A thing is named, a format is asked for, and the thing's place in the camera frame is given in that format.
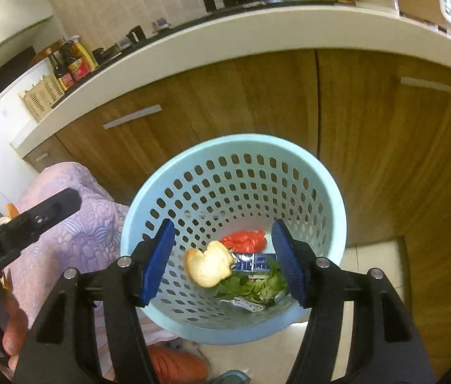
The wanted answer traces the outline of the person's left hand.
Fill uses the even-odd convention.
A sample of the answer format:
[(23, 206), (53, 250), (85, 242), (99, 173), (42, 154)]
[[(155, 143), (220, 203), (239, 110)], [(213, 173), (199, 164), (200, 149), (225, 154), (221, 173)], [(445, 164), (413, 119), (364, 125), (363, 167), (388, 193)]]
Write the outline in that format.
[(28, 317), (8, 286), (0, 283), (0, 371), (12, 380), (19, 354), (28, 333)]

